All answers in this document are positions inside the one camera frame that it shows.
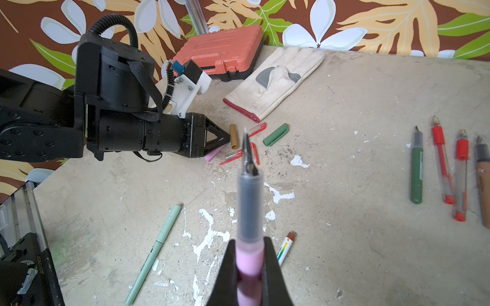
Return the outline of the white brown-capped marker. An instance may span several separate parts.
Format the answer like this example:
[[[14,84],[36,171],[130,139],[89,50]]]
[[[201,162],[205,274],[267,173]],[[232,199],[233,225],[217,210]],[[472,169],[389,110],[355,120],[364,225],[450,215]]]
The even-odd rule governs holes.
[[[287,236],[284,238],[281,247],[279,248],[279,251],[276,255],[278,259],[279,266],[282,266],[285,258],[287,257],[287,254],[289,250],[291,249],[294,240],[296,239],[296,233],[295,232],[288,232]]]

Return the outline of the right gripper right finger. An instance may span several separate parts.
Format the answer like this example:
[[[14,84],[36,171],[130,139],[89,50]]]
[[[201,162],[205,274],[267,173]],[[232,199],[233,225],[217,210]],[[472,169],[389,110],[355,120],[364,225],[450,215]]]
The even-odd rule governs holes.
[[[262,266],[262,305],[293,306],[279,266],[273,242],[264,237],[264,263]]]

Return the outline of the pink pen cap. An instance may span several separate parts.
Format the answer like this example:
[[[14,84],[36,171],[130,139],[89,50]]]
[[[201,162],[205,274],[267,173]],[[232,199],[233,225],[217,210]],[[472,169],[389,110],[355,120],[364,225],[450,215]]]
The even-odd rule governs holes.
[[[207,155],[205,155],[205,156],[204,156],[205,160],[206,160],[207,162],[210,162],[212,159],[214,159],[214,157],[215,157],[215,156],[216,156],[218,153],[220,153],[220,152],[223,150],[223,148],[224,148],[224,147],[225,147],[225,145],[220,146],[220,147],[218,147],[217,149],[215,149],[215,150],[213,150],[212,152],[210,152],[210,153],[208,153]]]

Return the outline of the dark green pen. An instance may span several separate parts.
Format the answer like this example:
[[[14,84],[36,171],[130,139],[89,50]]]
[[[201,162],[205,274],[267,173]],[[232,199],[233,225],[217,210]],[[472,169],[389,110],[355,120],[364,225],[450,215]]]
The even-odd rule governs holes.
[[[422,203],[423,156],[423,133],[416,126],[413,134],[410,177],[410,200],[414,204]]]

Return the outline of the red pen cap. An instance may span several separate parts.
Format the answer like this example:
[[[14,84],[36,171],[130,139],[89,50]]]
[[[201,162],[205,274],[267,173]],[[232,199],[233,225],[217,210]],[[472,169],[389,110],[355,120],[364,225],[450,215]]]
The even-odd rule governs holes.
[[[253,151],[253,160],[254,160],[256,165],[259,165],[260,159],[259,159],[258,150],[257,150],[256,144],[253,142],[251,142],[251,149]]]
[[[242,158],[242,155],[243,155],[243,152],[242,150],[237,150],[233,153],[230,153],[229,155],[227,155],[224,159],[224,161],[222,161],[219,166],[223,166],[227,163],[231,163],[233,161],[236,161],[238,159],[241,159]]]
[[[266,122],[260,123],[260,124],[258,124],[256,126],[252,127],[248,131],[249,137],[253,137],[254,135],[257,135],[257,134],[261,133],[266,128],[267,128],[267,123]]]

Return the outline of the brown gold pen cap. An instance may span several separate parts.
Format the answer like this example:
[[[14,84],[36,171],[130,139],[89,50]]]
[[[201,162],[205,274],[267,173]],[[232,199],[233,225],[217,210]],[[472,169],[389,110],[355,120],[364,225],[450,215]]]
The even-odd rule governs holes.
[[[236,124],[231,124],[230,129],[230,145],[233,150],[239,149],[239,134]]]

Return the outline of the brown gold pen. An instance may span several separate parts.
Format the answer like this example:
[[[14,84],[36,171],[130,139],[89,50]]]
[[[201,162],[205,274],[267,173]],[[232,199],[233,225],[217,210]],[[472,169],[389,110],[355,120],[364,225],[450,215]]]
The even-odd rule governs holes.
[[[482,224],[489,229],[489,146],[479,135],[475,141],[475,156]]]

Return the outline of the pink pen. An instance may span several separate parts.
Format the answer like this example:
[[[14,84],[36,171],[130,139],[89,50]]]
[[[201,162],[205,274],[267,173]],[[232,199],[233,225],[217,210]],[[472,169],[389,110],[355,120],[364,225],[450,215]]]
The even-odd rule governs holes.
[[[247,130],[244,130],[242,168],[237,181],[236,266],[239,272],[237,283],[239,305],[260,305],[262,300],[263,187],[264,174],[253,161],[250,135]]]

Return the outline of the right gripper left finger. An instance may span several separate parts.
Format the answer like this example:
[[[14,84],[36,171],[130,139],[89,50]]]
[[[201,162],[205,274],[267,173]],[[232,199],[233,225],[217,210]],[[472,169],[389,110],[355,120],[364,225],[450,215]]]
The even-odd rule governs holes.
[[[206,306],[237,306],[238,280],[236,241],[231,239],[227,244],[218,276]]]

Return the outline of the clear red-capped pen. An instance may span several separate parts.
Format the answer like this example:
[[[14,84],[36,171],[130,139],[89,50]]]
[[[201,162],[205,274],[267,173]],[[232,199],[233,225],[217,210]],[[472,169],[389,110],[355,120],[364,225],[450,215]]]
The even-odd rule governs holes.
[[[456,176],[455,176],[455,214],[454,219],[466,221],[467,215],[467,163],[469,160],[469,141],[465,129],[458,133],[456,142]]]

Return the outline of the dark green pen cap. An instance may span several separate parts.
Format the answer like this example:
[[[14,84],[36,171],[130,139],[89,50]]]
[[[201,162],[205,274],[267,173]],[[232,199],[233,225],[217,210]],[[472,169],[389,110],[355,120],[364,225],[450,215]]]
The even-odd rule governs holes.
[[[278,129],[272,132],[269,136],[263,139],[263,144],[266,147],[274,145],[277,141],[283,138],[289,132],[289,125],[287,123],[282,124]]]

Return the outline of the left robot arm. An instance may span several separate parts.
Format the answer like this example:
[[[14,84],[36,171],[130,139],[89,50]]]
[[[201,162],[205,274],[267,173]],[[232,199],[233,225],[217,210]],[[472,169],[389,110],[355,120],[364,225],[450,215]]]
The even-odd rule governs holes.
[[[153,82],[154,59],[120,14],[97,20],[78,45],[75,83],[66,89],[1,71],[1,158],[41,163],[90,150],[132,152],[148,163],[166,152],[202,158],[230,135],[187,111],[204,72],[193,62],[167,66],[167,88]]]

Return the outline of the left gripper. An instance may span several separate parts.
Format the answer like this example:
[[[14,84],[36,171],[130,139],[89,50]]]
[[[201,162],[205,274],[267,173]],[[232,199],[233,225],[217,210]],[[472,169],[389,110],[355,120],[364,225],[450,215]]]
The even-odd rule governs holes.
[[[158,159],[162,152],[197,158],[227,145],[230,139],[228,132],[199,113],[188,113],[183,119],[162,115],[149,122],[132,113],[102,112],[95,129],[95,157],[102,159],[106,152],[133,152],[141,158],[144,151]]]

